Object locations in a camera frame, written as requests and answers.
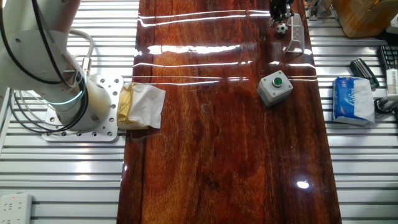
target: small ball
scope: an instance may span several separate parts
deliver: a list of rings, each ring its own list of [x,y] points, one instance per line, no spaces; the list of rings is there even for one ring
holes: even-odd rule
[[[278,34],[281,34],[281,35],[286,34],[287,25],[284,24],[284,23],[279,24],[278,27],[277,27],[277,32],[278,32]]]

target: tissue package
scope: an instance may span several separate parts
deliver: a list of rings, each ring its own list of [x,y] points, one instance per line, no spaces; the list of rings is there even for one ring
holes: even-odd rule
[[[333,82],[332,120],[357,125],[374,123],[373,95],[369,80],[338,77]]]
[[[118,127],[123,130],[160,128],[165,94],[152,85],[124,85],[119,97]]]

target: wood grain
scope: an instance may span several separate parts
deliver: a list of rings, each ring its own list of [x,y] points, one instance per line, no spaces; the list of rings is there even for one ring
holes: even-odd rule
[[[118,223],[341,223],[302,2],[302,55],[268,7],[141,0],[132,80],[166,99],[160,129],[127,132]],[[266,108],[257,86],[278,70],[294,90]]]

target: white tissue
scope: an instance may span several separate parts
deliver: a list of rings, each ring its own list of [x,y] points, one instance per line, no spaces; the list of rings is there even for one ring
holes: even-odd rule
[[[147,129],[148,126],[160,128],[161,112],[163,110],[166,91],[152,85],[130,83],[132,87],[132,102],[128,114],[129,123],[118,123],[121,129]]]
[[[359,78],[354,81],[354,115],[374,124],[373,94],[369,80]]]

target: white power strip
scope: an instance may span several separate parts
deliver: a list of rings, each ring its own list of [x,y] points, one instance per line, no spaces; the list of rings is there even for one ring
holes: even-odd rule
[[[32,196],[26,193],[0,198],[0,224],[29,224]]]
[[[387,78],[387,99],[389,101],[398,101],[398,70],[388,69]]]

